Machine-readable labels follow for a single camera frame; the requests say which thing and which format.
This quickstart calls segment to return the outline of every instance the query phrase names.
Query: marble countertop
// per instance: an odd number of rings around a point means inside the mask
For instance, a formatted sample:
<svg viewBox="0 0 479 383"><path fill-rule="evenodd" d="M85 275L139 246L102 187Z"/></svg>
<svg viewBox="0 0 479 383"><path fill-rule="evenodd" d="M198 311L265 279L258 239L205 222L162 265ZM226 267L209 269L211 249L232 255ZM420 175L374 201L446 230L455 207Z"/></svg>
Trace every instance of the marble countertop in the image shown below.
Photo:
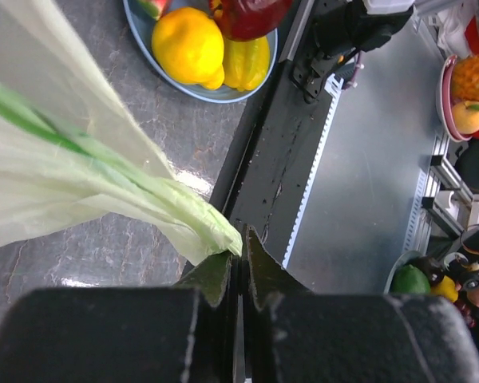
<svg viewBox="0 0 479 383"><path fill-rule="evenodd" d="M244 102L215 105L163 81L144 59L122 1L57 0L140 126L179 177L209 198ZM149 286L175 282L185 260L152 225L109 214L65 231L0 248L0 320L41 286Z"/></svg>

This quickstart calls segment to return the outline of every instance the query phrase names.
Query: watermelon slice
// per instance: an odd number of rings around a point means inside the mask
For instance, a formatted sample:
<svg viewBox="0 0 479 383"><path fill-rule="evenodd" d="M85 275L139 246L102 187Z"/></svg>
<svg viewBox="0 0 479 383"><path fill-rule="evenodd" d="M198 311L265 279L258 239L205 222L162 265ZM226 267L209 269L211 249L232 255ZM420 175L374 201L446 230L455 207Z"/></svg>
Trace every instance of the watermelon slice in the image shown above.
<svg viewBox="0 0 479 383"><path fill-rule="evenodd" d="M172 0L137 0L144 10L155 20L160 20Z"/></svg>

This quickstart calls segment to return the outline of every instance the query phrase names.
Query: fruit plate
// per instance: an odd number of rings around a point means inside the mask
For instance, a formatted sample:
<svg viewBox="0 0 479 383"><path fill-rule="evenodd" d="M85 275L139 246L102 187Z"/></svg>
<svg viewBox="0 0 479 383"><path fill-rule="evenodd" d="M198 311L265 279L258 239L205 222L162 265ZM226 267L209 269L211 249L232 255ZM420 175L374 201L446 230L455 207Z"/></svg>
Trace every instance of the fruit plate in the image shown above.
<svg viewBox="0 0 479 383"><path fill-rule="evenodd" d="M449 138L454 142L468 141L472 138L471 135L464 135L459 133L454 124L453 119L453 101L450 95L450 83L452 81L454 66L457 62L457 56L453 54L445 60L444 66L441 69L440 77L438 78L436 106L438 116L444 130L449 135Z"/></svg>
<svg viewBox="0 0 479 383"><path fill-rule="evenodd" d="M155 21L144 12L137 0L123 0L126 18L128 19L129 27L133 32L133 36L140 46L145 58L148 59L152 67L171 85L178 88L181 92L184 92L190 96L198 98L199 100L215 102L217 104L226 104L229 102L237 102L250 97L252 94L263 86L264 82L268 78L275 65L275 56L277 54L277 31L272 30L268 35L268 45L270 46L270 66L266 78L261 85L257 88L240 92L236 89L229 88L226 85L222 85L217 90L207 90L200 85L183 85L177 81L174 81L168 74L161 68L160 64L156 61L151 51L151 36L152 29L154 28ZM168 11L177 10L183 6L191 6L204 12L208 12L207 0L173 0Z"/></svg>

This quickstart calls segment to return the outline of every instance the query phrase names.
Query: metal bracket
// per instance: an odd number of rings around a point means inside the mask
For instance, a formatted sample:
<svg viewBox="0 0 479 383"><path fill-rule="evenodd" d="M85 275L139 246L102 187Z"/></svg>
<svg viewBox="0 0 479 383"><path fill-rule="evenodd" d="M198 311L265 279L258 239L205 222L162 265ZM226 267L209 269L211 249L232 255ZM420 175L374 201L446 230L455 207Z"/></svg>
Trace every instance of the metal bracket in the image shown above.
<svg viewBox="0 0 479 383"><path fill-rule="evenodd" d="M465 206L472 206L473 193L443 155L431 157L431 170L447 190L454 190Z"/></svg>
<svg viewBox="0 0 479 383"><path fill-rule="evenodd" d="M422 207L433 217L434 222L452 239L459 238L464 227L434 197L424 197Z"/></svg>
<svg viewBox="0 0 479 383"><path fill-rule="evenodd" d="M330 68L330 62L325 54L315 47L307 47L302 59L296 62L293 68L293 81L303 91L306 102L318 100L323 89L323 78Z"/></svg>

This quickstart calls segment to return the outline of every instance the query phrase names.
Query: green fruit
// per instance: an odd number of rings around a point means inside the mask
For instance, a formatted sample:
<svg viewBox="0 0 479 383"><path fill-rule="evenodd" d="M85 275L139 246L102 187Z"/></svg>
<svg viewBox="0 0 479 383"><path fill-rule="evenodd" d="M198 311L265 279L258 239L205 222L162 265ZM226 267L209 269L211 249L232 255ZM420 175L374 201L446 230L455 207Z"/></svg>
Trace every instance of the green fruit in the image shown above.
<svg viewBox="0 0 479 383"><path fill-rule="evenodd" d="M430 290L431 286L426 275L411 265L396 271L390 286L390 292L397 294L428 294Z"/></svg>

